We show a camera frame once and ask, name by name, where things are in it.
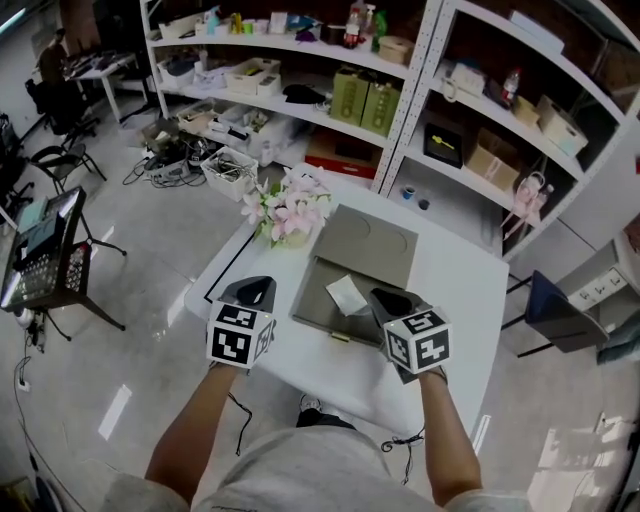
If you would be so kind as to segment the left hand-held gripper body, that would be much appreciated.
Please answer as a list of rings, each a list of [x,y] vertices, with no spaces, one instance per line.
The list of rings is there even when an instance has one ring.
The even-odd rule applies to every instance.
[[[251,369],[275,339],[276,281],[269,276],[231,283],[213,302],[206,326],[206,358]]]

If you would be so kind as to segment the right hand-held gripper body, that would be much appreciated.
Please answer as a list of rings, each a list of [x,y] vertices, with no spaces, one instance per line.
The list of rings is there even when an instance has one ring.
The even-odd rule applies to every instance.
[[[369,304],[383,338],[383,352],[403,384],[424,373],[448,382],[443,364],[451,357],[452,324],[440,307],[391,288],[374,288]]]

